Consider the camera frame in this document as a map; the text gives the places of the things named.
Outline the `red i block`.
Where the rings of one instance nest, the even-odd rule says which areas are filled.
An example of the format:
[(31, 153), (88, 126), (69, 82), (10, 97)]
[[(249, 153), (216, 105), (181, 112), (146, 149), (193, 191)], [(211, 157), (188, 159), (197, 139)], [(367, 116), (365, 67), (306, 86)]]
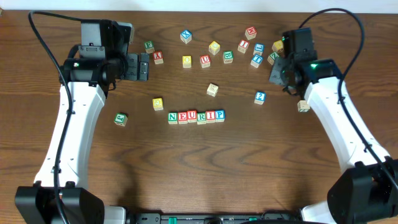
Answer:
[(215, 111), (206, 111), (205, 115), (206, 115), (207, 123), (215, 123), (216, 122)]
[(246, 40), (241, 40), (238, 44), (238, 51), (245, 54), (249, 48), (249, 42)]

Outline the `blue P wooden block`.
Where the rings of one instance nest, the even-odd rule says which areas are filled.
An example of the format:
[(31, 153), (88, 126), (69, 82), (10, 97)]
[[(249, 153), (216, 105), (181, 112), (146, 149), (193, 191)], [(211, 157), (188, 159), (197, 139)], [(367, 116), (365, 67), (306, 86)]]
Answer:
[(225, 112), (224, 110), (216, 110), (215, 111), (215, 118), (217, 123), (221, 123), (225, 121)]

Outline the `red E wooden block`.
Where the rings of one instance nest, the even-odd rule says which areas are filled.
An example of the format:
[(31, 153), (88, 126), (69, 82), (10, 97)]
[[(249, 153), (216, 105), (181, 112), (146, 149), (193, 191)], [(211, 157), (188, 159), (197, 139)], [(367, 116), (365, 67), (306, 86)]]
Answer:
[(178, 115), (178, 124), (188, 123), (188, 116), (186, 111), (178, 112), (177, 115)]

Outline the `green J wooden block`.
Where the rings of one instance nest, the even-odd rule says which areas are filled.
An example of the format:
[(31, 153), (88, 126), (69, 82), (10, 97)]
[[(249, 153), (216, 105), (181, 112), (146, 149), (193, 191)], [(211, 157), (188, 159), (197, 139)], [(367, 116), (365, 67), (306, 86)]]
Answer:
[(126, 114), (117, 113), (114, 117), (114, 123), (118, 126), (125, 126), (128, 121), (128, 117)]

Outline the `wood L top block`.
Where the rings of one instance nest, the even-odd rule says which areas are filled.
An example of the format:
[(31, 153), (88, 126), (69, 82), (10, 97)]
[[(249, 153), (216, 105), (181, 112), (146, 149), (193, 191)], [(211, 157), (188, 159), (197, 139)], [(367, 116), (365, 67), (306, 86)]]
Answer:
[(310, 110), (310, 106), (305, 100), (300, 100), (297, 103), (297, 109), (299, 113), (305, 113)]

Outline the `yellow block near D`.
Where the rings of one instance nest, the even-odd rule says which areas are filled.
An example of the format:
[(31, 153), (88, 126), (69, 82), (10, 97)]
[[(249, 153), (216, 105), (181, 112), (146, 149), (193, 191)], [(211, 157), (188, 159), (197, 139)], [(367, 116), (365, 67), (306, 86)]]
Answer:
[(276, 42), (273, 43), (272, 45), (272, 50), (276, 53), (281, 53), (284, 51), (284, 43), (281, 40), (278, 40)]

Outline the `red H wooden block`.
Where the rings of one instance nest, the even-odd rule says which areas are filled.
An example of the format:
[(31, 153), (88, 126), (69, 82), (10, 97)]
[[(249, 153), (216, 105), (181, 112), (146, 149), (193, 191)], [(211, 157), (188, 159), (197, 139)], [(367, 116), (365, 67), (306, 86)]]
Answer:
[(254, 26), (245, 29), (245, 37), (247, 40), (254, 39), (257, 36), (257, 29)]

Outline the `green N wooden block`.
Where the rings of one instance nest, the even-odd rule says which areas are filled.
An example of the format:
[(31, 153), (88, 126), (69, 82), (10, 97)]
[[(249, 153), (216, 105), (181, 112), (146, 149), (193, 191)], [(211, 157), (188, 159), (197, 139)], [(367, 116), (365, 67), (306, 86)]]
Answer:
[(178, 123), (178, 113), (176, 113), (176, 112), (170, 112), (170, 113), (168, 114), (167, 119), (168, 119), (168, 123), (169, 123), (169, 124), (177, 124), (177, 123)]

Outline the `green Z wooden block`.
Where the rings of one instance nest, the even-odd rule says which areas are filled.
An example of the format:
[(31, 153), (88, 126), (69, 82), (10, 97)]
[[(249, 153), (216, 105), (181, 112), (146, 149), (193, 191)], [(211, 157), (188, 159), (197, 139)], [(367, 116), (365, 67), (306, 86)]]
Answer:
[(273, 65), (274, 62), (275, 62), (275, 60), (276, 60), (278, 57), (279, 57), (279, 54), (278, 54), (277, 52), (273, 52), (273, 53), (271, 53), (271, 54), (268, 56), (267, 61), (268, 61), (271, 65)]

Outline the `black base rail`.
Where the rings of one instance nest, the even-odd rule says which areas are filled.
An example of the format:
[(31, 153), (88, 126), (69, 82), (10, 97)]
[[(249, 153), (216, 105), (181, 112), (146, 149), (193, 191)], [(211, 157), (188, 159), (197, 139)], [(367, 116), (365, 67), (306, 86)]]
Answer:
[(137, 224), (240, 224), (240, 223), (303, 223), (297, 215), (281, 212), (263, 214), (159, 214), (138, 213), (134, 216)]

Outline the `plain wood top block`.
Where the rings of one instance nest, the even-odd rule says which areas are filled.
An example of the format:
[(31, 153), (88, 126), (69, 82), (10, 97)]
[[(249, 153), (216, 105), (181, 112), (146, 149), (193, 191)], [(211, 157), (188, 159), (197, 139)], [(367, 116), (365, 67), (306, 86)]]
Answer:
[(212, 96), (212, 97), (215, 97), (216, 94), (217, 94), (217, 92), (218, 92), (218, 89), (219, 89), (219, 86), (218, 86), (218, 85), (215, 85), (215, 84), (213, 84), (213, 83), (210, 83), (209, 86), (208, 86), (208, 88), (207, 88), (206, 94), (207, 94), (207, 95), (210, 95), (210, 96)]

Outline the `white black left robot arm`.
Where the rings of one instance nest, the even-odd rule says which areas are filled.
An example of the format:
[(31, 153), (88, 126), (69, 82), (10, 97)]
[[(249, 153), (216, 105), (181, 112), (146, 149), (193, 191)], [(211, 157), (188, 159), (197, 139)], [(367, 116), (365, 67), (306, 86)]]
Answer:
[(149, 55), (67, 58), (66, 85), (46, 158), (31, 187), (18, 187), (15, 204), (26, 223), (134, 223), (124, 207), (106, 206), (88, 191), (88, 160), (109, 84), (146, 81)]

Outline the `green R wooden block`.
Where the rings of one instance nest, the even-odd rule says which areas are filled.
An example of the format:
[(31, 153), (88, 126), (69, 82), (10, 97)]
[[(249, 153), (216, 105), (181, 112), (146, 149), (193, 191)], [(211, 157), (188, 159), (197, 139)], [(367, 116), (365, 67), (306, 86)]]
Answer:
[(206, 124), (206, 113), (197, 113), (197, 124)]

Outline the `red u block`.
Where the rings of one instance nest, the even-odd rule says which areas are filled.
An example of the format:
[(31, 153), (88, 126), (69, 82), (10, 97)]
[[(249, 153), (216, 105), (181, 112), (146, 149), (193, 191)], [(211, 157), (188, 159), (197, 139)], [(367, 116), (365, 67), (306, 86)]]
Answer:
[(197, 110), (187, 111), (187, 121), (189, 123), (196, 123), (197, 122)]
[(211, 58), (209, 55), (200, 56), (200, 65), (202, 68), (207, 68), (211, 66)]

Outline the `green B wooden block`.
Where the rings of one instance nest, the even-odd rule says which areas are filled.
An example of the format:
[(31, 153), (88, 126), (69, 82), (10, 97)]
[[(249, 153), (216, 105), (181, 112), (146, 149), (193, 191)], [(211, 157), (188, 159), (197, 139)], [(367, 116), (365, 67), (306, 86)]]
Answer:
[(223, 52), (223, 62), (224, 63), (232, 63), (234, 59), (233, 51), (228, 50)]

